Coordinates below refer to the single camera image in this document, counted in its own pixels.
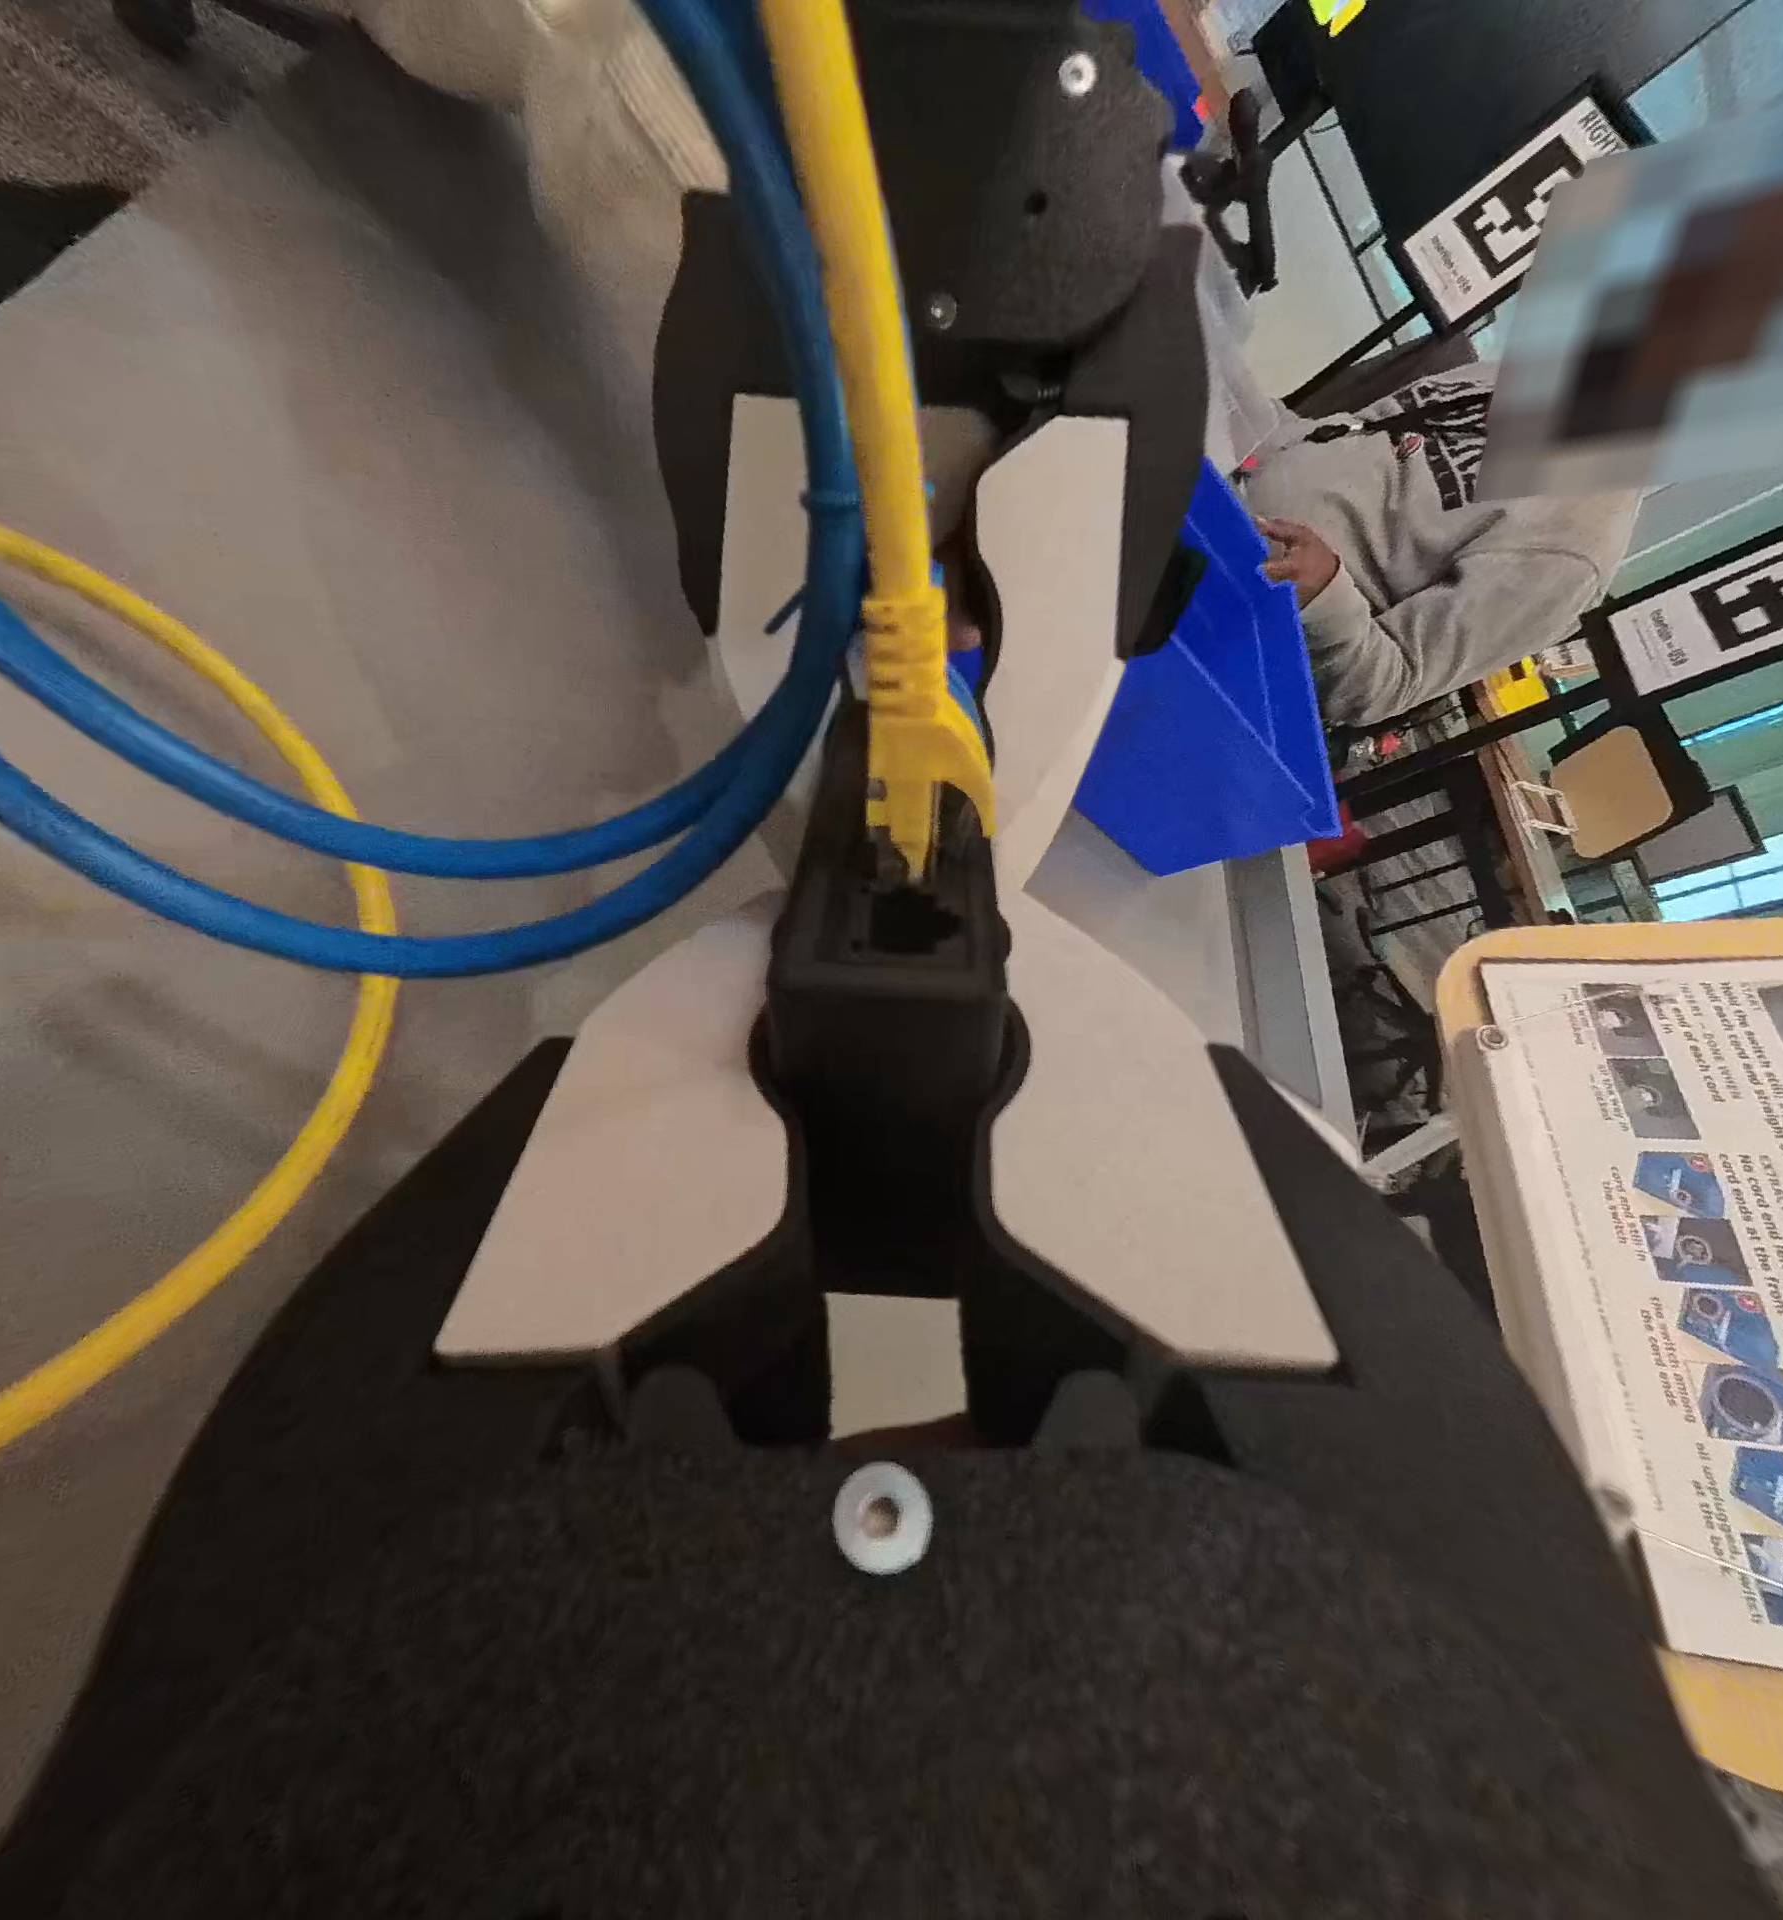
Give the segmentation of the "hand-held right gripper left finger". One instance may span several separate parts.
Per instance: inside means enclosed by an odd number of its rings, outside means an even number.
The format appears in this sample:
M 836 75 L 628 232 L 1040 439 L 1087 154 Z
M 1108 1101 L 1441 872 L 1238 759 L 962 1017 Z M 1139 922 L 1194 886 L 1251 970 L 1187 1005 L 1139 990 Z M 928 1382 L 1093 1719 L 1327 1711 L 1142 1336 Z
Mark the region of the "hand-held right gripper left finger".
M 433 1340 L 457 1369 L 690 1367 L 754 1443 L 830 1433 L 824 1295 L 752 1065 L 774 908 L 681 939 L 581 1020 Z

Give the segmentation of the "black-framed tag sign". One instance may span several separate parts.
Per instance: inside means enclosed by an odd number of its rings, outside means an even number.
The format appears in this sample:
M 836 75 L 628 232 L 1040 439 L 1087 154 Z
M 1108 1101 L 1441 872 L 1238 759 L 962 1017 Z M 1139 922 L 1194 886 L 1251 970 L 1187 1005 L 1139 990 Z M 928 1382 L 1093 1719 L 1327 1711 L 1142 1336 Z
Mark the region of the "black-framed tag sign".
M 1432 335 L 1449 338 L 1489 318 L 1528 274 L 1554 194 L 1600 156 L 1657 144 L 1659 135 L 1598 82 L 1578 85 L 1441 212 L 1387 241 Z
M 1783 527 L 1606 600 L 1582 632 L 1616 704 L 1700 692 L 1783 659 Z

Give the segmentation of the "blue plastic bin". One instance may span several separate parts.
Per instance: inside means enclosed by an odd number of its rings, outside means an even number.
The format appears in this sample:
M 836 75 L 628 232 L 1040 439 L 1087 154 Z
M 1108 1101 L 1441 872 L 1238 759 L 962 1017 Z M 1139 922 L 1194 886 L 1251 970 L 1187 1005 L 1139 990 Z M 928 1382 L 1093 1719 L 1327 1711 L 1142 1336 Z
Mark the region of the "blue plastic bin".
M 1330 746 L 1296 588 L 1204 462 L 1141 651 L 1073 806 L 1148 874 L 1333 839 Z

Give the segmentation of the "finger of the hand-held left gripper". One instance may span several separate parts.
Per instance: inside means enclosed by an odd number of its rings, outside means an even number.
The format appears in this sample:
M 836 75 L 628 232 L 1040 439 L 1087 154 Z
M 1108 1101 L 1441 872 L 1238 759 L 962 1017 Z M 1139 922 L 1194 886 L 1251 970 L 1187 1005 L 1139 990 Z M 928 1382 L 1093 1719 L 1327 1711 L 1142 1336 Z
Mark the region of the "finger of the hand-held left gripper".
M 1129 443 L 1127 420 L 1059 414 L 974 489 L 974 548 L 997 597 L 985 711 L 1004 897 L 1023 891 L 1056 839 L 1125 676 Z
M 720 685 L 752 721 L 784 684 L 808 569 L 801 412 L 784 396 L 733 396 L 722 527 Z

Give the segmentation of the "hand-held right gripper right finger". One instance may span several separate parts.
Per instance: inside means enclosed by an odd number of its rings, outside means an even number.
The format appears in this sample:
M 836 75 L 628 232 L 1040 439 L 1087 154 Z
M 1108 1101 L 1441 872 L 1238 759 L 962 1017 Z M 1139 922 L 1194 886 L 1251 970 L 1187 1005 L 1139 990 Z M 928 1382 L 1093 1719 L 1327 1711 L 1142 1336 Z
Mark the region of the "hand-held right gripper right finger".
M 974 1424 L 1023 1445 L 1103 1375 L 1134 1433 L 1217 1448 L 1204 1380 L 1330 1382 L 1336 1334 L 1196 1023 L 1065 918 L 1007 923 L 959 1292 Z

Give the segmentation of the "black network switch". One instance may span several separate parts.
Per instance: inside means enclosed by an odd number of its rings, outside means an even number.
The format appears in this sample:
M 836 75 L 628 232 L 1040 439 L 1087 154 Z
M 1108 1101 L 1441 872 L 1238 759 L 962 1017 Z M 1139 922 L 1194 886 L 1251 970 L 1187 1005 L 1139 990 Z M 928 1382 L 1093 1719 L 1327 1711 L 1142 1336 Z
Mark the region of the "black network switch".
M 770 939 L 760 1054 L 818 1288 L 945 1301 L 980 1247 L 976 1149 L 1007 1070 L 1013 942 L 963 799 L 945 800 L 925 883 L 884 877 L 867 734 L 867 709 L 843 693 Z

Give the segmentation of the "tan padded chair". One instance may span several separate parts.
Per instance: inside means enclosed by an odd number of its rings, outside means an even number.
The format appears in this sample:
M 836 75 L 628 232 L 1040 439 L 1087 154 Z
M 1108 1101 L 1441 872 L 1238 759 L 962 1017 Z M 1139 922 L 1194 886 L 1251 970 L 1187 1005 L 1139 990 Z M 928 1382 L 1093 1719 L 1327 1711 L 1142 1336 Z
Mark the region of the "tan padded chair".
M 1550 795 L 1576 861 L 1634 866 L 1662 900 L 1766 852 L 1737 785 L 1715 785 L 1659 705 L 1606 713 L 1552 754 Z

